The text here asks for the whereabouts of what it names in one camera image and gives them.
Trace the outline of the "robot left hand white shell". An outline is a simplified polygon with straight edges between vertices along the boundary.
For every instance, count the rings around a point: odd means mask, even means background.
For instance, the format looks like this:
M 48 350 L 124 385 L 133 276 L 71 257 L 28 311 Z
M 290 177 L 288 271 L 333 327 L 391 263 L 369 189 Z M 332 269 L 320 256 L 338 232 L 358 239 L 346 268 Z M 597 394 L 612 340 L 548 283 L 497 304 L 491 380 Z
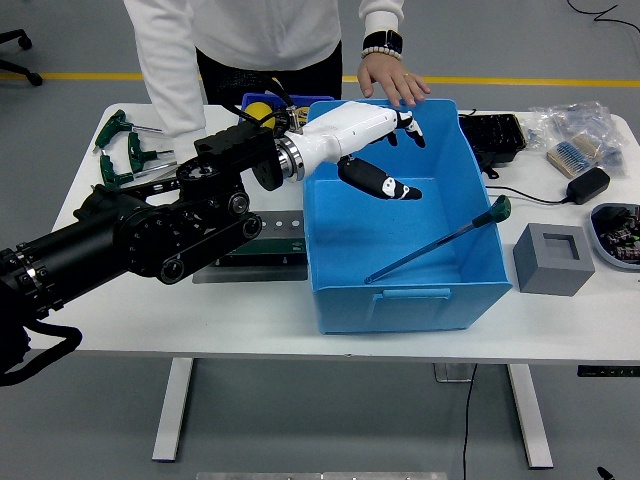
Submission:
M 354 156 L 384 138 L 395 146 L 398 129 L 404 130 L 418 147 L 426 146 L 422 130 L 410 112 L 348 101 L 308 121 L 300 134 L 287 135 L 297 149 L 292 160 L 292 176 L 301 180 L 321 163 L 333 163 L 343 182 L 370 196 L 383 200 L 419 200 L 422 198 L 419 189 Z

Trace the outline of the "person's left hand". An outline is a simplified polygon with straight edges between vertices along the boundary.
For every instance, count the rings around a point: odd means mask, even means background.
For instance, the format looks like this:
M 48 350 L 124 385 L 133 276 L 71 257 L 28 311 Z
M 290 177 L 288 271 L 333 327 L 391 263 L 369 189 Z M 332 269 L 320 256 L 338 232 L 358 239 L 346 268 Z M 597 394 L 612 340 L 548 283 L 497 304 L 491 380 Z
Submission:
M 415 106 L 431 93 L 424 79 L 408 71 L 401 60 L 383 53 L 365 56 L 359 65 L 357 79 L 362 95 L 371 98 L 378 84 L 394 107 L 401 103 Z

